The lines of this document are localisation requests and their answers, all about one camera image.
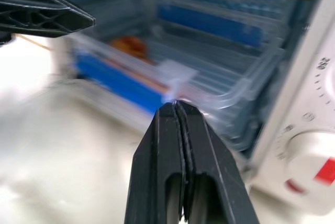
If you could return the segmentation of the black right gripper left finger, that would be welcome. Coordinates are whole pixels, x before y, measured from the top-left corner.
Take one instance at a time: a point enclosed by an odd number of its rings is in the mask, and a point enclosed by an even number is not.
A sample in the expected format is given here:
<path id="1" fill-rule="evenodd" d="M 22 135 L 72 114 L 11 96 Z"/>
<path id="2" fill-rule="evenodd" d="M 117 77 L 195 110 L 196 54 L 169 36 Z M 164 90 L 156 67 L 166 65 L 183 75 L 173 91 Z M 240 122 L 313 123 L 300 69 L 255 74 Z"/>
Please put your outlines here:
<path id="1" fill-rule="evenodd" d="M 178 224 L 186 163 L 174 104 L 160 107 L 132 159 L 124 224 Z"/>

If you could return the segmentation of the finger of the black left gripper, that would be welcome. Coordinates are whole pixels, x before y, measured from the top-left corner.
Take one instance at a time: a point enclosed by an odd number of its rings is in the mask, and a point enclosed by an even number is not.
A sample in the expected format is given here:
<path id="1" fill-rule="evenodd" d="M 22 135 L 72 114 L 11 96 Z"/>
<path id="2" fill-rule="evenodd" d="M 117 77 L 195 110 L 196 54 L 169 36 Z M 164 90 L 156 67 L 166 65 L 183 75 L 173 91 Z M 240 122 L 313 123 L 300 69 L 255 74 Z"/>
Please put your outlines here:
<path id="1" fill-rule="evenodd" d="M 57 38 L 95 25 L 68 0 L 0 0 L 0 31 Z"/>

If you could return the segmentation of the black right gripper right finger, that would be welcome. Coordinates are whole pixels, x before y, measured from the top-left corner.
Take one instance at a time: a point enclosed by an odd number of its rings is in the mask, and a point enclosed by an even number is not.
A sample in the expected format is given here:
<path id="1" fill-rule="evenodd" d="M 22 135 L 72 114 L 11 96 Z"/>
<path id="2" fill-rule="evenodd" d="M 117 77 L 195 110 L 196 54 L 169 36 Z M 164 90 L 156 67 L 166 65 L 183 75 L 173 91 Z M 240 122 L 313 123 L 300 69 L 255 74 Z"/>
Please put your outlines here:
<path id="1" fill-rule="evenodd" d="M 188 224 L 260 224 L 230 150 L 195 106 L 178 100 L 174 109 L 187 164 Z"/>

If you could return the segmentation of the clear food container blue clips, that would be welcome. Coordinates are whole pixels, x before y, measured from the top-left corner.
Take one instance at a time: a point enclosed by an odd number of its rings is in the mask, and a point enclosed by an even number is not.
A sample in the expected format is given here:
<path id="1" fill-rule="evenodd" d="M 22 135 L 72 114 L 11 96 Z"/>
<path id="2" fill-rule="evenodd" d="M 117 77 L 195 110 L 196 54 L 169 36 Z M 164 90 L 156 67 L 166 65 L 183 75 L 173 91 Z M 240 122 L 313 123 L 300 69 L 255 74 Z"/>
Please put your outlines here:
<path id="1" fill-rule="evenodd" d="M 144 60 L 74 36 L 78 72 L 150 113 L 185 100 L 228 147 L 247 150 L 258 128 L 256 100 L 285 53 L 286 25 L 185 0 L 163 0 L 156 18 L 149 29 L 133 29 Z"/>

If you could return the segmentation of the white toaster oven door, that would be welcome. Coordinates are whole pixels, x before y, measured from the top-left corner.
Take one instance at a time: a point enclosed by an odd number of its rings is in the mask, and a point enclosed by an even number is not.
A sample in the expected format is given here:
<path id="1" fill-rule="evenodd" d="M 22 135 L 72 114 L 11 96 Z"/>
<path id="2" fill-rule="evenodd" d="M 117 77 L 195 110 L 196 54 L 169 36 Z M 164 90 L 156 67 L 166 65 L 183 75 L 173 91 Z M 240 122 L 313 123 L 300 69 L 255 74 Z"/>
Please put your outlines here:
<path id="1" fill-rule="evenodd" d="M 124 224 L 132 159 L 144 135 L 77 95 L 72 82 L 53 85 L 0 117 L 0 224 Z M 185 179 L 178 224 L 188 224 Z"/>

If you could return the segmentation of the orange-brown food piece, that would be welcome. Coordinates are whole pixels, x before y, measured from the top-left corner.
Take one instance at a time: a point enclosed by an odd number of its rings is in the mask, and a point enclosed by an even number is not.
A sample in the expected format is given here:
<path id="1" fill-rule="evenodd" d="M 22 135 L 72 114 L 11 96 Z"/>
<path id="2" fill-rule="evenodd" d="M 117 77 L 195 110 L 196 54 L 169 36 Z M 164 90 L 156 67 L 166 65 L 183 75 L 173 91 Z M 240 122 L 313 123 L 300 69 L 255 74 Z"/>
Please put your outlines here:
<path id="1" fill-rule="evenodd" d="M 135 36 L 124 36 L 114 39 L 109 42 L 109 45 L 143 62 L 153 64 L 149 58 L 147 45 Z"/>

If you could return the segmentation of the white oven knob red mark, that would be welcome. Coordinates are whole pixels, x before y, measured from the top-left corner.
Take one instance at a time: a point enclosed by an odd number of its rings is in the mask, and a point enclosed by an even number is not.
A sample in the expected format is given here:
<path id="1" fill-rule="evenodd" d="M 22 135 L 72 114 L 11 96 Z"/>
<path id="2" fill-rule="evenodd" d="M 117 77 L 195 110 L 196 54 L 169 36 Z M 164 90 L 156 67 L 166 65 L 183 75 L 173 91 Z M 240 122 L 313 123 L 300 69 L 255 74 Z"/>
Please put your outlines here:
<path id="1" fill-rule="evenodd" d="M 286 146 L 289 174 L 303 189 L 318 197 L 335 195 L 335 133 L 308 131 Z"/>

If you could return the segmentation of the white toaster oven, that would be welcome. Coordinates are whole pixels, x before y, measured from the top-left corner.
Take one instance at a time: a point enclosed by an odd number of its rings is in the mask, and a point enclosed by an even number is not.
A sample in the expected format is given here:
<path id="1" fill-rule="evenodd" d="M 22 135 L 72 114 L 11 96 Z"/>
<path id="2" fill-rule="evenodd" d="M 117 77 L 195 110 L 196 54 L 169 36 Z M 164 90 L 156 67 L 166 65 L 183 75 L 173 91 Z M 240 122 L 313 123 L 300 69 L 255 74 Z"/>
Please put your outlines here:
<path id="1" fill-rule="evenodd" d="M 154 113 L 81 75 L 75 65 L 73 37 L 87 35 L 107 45 L 124 36 L 141 39 L 133 29 L 149 29 L 163 0 L 72 1 L 96 18 L 94 27 L 70 35 L 59 49 L 77 97 L 143 130 Z M 258 128 L 252 146 L 244 151 L 229 148 L 254 187 L 313 214 L 334 211 L 335 195 L 318 197 L 294 182 L 287 169 L 286 146 L 303 132 L 335 133 L 335 0 L 185 1 L 286 25 L 285 53 L 255 103 Z"/>

